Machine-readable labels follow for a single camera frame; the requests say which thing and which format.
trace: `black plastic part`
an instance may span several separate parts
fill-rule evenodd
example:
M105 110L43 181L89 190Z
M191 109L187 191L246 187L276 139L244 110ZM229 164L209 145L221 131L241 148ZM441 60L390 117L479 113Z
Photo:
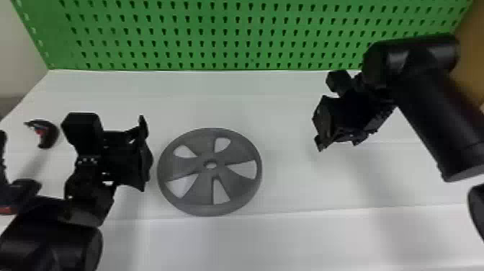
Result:
M323 96L313 114L318 131L314 138L319 151L333 142L351 141L358 145L376 133L395 108L386 92L364 85L361 76L346 71L331 71L326 83L339 98Z
M33 179L18 179L9 184L5 174L4 150L7 136L0 130L0 215L19 212L40 190L40 183Z
M467 195L470 217L480 237L484 240L484 185L476 185Z
M40 136L39 148L52 148L59 137L59 128L47 120L31 120L25 123Z

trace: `wheel spoke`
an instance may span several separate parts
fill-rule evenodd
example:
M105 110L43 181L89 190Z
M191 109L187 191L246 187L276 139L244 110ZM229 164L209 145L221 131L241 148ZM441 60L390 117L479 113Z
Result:
M183 158L172 155L169 160L163 163L158 173L161 174L161 178L165 181L173 181L198 173L197 158Z
M230 199L241 196L254 185L254 180L241 176L228 167L223 167L219 172L220 183Z
M254 160L252 154L245 146L231 141L227 148L215 153L215 156L223 161L225 165L240 164Z
M213 153L215 151L215 139L214 135L197 136L196 138L190 138L184 142L184 145L188 147L194 154L201 156L207 153Z
M198 175L192 187L182 197L188 203L197 205L213 204L213 180L212 175L203 172Z

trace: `red part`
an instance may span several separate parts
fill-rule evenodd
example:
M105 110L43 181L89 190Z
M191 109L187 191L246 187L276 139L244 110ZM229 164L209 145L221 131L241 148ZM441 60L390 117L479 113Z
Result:
M14 214L14 210L10 206L0 207L0 215L10 216Z

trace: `white table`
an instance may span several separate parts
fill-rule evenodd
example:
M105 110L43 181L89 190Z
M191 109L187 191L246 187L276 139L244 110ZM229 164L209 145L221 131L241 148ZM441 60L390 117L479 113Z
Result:
M484 243L465 205L476 177L444 183L397 110L362 145L316 151L311 117L326 72L50 71L0 123L9 134L10 180L42 182L63 195L74 149L63 136L48 151L24 121L60 124L96 112L107 130L144 114L155 156L145 193L121 187L105 224L101 271L481 270ZM261 153L262 185L223 217L188 216L158 188L156 165L177 136L222 127ZM4 228L11 218L1 217Z

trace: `green pegboard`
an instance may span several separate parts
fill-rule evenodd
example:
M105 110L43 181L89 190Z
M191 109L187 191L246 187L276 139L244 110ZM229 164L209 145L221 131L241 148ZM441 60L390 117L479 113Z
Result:
M12 0L49 68L359 68L376 40L453 32L471 0Z

